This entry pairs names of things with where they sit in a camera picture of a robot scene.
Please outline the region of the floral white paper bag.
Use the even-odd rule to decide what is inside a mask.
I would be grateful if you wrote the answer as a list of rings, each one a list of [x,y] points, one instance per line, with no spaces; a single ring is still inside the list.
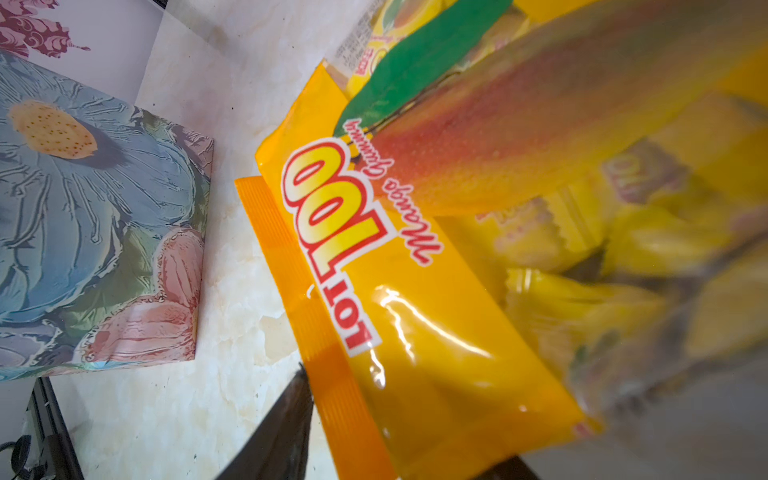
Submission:
[[[1,377],[196,351],[214,143],[1,56]]]

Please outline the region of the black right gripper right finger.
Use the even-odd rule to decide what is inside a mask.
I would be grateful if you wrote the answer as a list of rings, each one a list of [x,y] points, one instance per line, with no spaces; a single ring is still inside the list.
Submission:
[[[514,456],[494,465],[475,480],[539,480],[539,477],[519,456]]]

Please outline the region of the yellow snack bag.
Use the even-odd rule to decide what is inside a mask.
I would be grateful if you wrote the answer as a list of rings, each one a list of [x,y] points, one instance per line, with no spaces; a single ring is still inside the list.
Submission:
[[[238,193],[342,479],[767,475],[767,5],[375,1]]]

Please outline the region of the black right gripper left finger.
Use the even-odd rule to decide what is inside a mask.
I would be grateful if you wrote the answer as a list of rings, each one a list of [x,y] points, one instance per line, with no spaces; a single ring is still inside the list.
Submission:
[[[302,480],[314,401],[301,365],[242,450],[219,474],[230,480]]]

